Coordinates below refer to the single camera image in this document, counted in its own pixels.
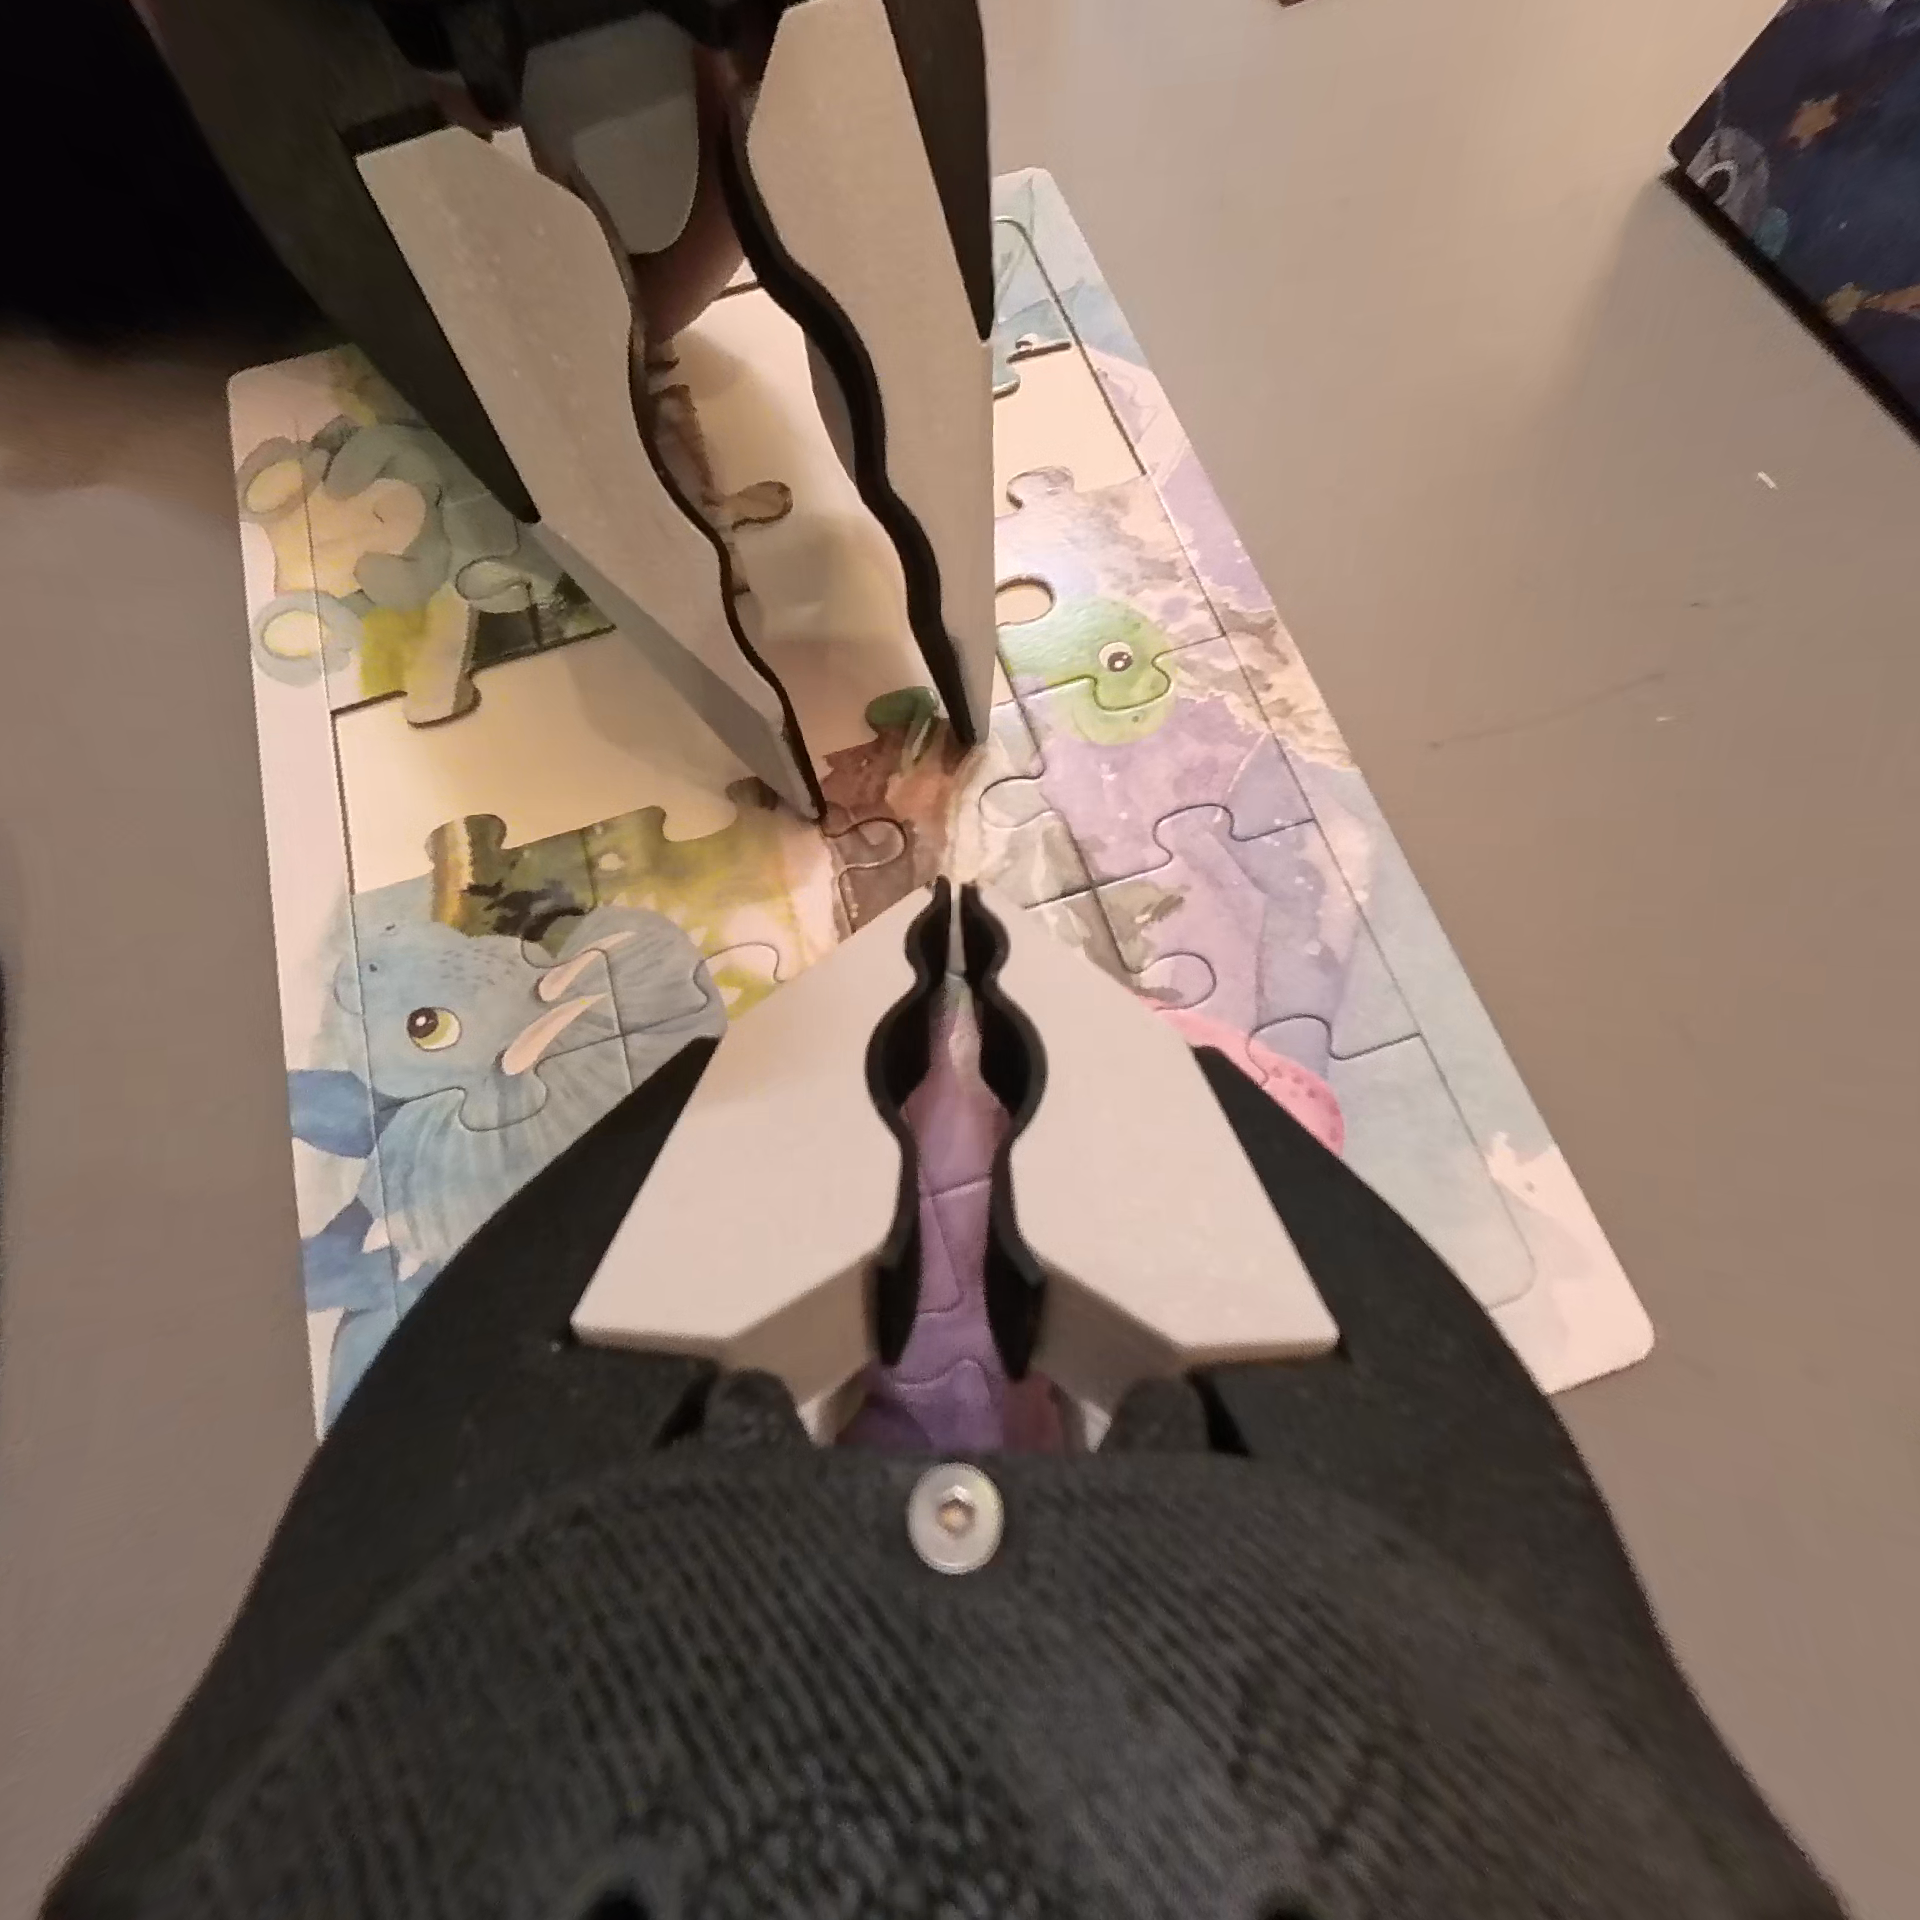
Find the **dinosaur jigsaw puzzle board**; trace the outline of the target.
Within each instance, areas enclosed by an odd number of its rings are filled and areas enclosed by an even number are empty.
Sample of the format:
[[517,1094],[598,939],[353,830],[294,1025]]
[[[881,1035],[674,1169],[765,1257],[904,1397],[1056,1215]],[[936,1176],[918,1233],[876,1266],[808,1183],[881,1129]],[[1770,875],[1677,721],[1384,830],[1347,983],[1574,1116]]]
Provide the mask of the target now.
[[[1650,1318],[1061,184],[994,184],[995,684],[952,875],[1220,1043],[1545,1390]],[[918,684],[904,570],[743,272],[660,359],[822,753]],[[228,380],[312,1418],[664,1042],[845,939],[772,795],[353,346]]]

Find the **brown and grey puzzle piece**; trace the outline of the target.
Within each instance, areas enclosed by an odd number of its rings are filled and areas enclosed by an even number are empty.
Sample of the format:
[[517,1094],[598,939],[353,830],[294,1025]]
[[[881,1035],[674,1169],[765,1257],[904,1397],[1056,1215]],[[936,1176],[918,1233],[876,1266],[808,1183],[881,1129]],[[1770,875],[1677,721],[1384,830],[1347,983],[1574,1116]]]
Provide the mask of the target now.
[[845,928],[952,875],[974,748],[927,684],[869,700],[869,738],[822,753],[822,848]]

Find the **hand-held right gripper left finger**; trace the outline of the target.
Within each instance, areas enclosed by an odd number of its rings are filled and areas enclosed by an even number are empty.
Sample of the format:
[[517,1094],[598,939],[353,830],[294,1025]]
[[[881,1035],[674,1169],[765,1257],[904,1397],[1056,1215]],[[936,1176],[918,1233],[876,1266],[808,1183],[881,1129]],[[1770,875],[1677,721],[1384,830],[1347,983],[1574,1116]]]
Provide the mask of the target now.
[[772,1375],[845,1418],[922,1301],[922,1151],[952,880],[743,1013],[620,1217],[573,1340]]

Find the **person's left hand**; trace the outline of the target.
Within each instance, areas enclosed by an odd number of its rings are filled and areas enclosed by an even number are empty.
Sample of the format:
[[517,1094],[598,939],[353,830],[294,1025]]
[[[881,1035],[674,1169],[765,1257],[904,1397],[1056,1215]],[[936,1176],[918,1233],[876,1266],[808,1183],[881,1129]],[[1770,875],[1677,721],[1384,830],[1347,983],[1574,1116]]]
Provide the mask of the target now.
[[629,243],[635,316],[651,346],[687,335],[743,272],[728,160],[736,160],[736,65],[681,31],[664,127],[642,128],[635,243]]

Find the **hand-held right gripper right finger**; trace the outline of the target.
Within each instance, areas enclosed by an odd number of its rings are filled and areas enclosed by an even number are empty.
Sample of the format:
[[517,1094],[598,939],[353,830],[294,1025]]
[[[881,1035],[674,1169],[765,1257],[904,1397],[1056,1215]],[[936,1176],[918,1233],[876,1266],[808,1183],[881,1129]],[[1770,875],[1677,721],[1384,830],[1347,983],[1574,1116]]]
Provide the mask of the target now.
[[985,1310],[1084,1418],[1133,1389],[1324,1360],[1338,1325],[1205,1053],[994,884],[958,893],[994,1151]]

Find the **printed jigsaw puzzle box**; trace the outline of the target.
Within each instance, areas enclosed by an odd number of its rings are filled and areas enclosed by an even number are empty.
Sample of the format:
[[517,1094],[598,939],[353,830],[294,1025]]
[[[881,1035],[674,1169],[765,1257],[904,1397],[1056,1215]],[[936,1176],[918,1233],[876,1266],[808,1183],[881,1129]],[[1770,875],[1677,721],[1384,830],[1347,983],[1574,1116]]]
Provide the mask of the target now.
[[1785,0],[1672,141],[1672,184],[1920,429],[1910,0]]

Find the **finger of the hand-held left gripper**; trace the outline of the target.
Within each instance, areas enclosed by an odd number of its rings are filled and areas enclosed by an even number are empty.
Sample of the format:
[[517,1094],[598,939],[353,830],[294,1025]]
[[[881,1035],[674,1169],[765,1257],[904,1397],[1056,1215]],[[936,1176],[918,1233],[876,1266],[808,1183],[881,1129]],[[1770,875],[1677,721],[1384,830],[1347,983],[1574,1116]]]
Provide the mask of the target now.
[[908,637],[974,748],[994,575],[994,83],[974,0],[772,16],[722,184],[765,289],[803,327],[855,492],[904,551]]
[[468,371],[535,536],[798,816],[815,778],[736,614],[736,551],[651,440],[629,275],[586,198],[479,128],[362,150],[362,177]]

